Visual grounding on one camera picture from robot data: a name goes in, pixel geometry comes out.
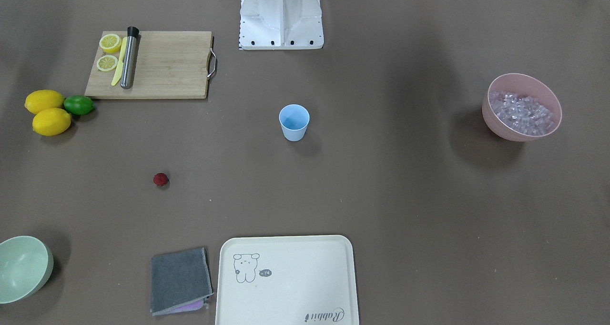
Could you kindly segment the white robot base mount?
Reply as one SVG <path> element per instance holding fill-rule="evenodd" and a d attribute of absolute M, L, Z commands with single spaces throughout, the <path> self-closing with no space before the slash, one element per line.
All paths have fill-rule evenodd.
<path fill-rule="evenodd" d="M 325 39 L 320 0 L 240 0 L 242 50 L 316 50 Z"/>

